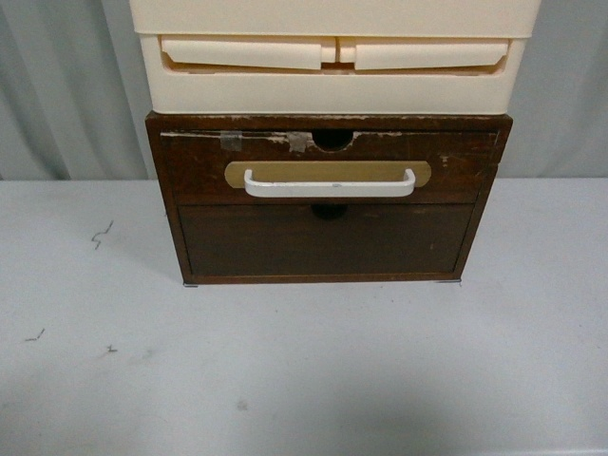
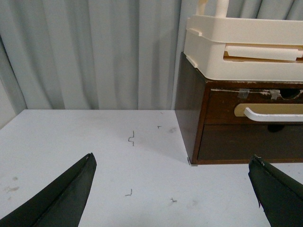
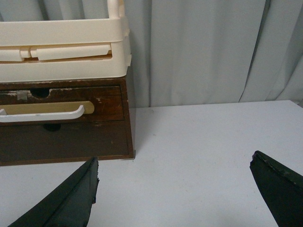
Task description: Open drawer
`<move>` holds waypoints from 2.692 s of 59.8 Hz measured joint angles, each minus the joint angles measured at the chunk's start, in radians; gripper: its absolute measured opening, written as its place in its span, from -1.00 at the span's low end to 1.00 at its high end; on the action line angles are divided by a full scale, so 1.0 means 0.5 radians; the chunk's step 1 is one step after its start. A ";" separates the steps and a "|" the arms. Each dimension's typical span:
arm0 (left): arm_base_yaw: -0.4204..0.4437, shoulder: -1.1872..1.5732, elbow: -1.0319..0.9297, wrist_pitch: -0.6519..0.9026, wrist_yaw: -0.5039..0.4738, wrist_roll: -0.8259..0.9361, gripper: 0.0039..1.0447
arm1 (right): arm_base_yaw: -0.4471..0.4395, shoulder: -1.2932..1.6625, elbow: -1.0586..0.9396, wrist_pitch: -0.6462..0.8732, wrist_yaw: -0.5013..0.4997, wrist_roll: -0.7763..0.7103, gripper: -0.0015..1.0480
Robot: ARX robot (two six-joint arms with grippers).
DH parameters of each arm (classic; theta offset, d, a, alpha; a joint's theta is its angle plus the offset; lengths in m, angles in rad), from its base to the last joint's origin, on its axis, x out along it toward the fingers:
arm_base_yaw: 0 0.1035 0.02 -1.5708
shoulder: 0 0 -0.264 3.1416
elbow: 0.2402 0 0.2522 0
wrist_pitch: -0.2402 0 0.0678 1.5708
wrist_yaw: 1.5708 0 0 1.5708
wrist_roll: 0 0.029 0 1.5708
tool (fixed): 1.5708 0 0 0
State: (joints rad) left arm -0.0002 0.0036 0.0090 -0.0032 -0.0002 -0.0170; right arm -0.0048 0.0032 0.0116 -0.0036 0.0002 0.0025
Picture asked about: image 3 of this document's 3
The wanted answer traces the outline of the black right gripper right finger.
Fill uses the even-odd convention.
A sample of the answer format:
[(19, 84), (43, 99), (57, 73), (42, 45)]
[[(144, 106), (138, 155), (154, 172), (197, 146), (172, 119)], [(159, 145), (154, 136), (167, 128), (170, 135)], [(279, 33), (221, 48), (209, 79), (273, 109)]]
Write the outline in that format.
[(256, 185), (280, 227), (303, 225), (303, 176), (255, 151), (250, 170)]

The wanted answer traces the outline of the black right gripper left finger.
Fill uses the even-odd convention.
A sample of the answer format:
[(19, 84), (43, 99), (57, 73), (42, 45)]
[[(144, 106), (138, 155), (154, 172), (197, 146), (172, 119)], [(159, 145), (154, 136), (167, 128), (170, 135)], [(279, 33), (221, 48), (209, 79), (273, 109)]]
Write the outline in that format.
[(98, 158), (92, 157), (10, 226), (86, 227), (98, 183)]

